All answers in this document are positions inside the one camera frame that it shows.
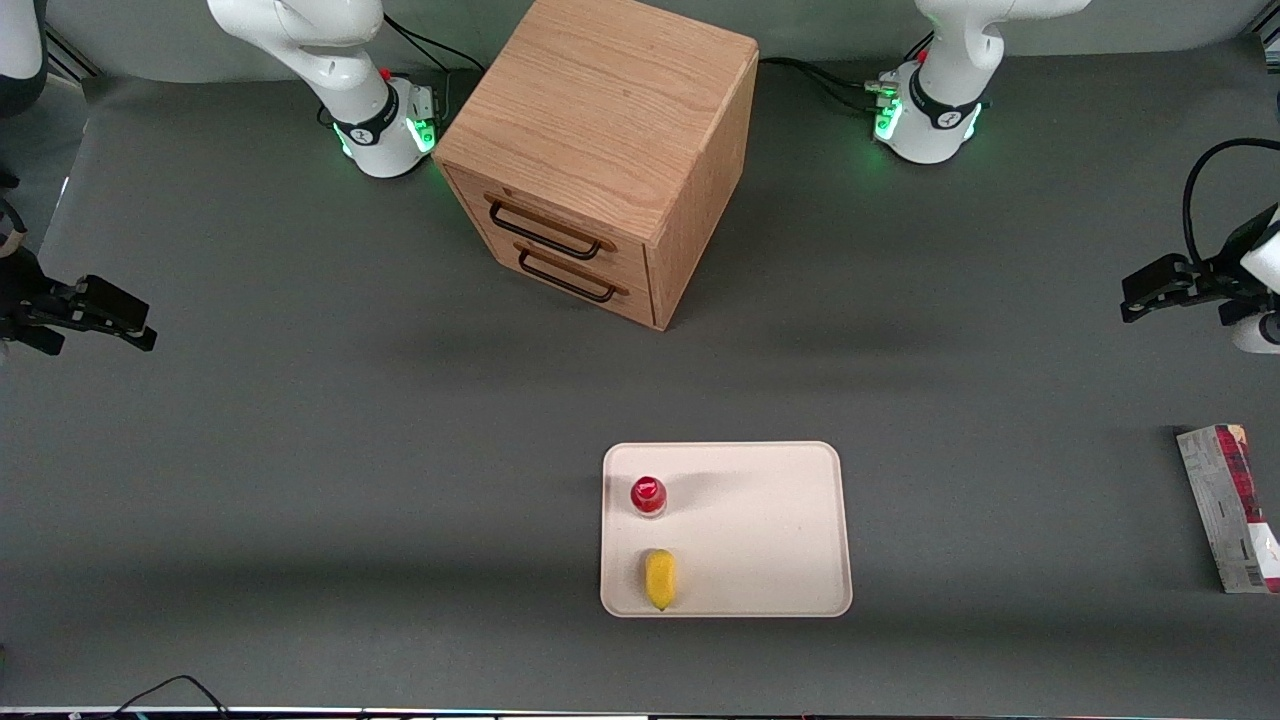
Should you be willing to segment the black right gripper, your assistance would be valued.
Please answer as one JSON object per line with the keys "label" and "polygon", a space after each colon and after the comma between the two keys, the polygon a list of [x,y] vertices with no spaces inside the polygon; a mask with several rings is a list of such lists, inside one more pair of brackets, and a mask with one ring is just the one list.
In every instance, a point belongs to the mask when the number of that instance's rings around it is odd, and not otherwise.
{"label": "black right gripper", "polygon": [[[65,336],[56,328],[83,332],[73,299],[77,283],[68,284],[45,274],[35,252],[27,247],[1,260],[1,336],[49,356],[60,354]],[[82,278],[82,310],[113,324],[113,334],[128,345],[151,352],[157,332],[146,327],[150,306],[100,275]]]}

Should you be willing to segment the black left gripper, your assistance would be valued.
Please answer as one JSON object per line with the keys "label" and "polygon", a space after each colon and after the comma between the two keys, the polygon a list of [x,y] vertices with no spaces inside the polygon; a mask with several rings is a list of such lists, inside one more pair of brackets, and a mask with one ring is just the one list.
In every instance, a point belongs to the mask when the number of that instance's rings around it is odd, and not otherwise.
{"label": "black left gripper", "polygon": [[1199,258],[1201,279],[1210,283],[1211,292],[1201,292],[1194,286],[1194,268],[1180,254],[1157,258],[1123,281],[1121,319],[1132,324],[1153,311],[1167,307],[1190,307],[1217,301],[1217,295],[1256,307],[1275,305],[1275,292],[1253,272],[1247,270],[1245,255],[1261,250],[1277,240],[1277,205],[1240,223],[1211,258],[1204,256],[1190,236],[1190,250]]}

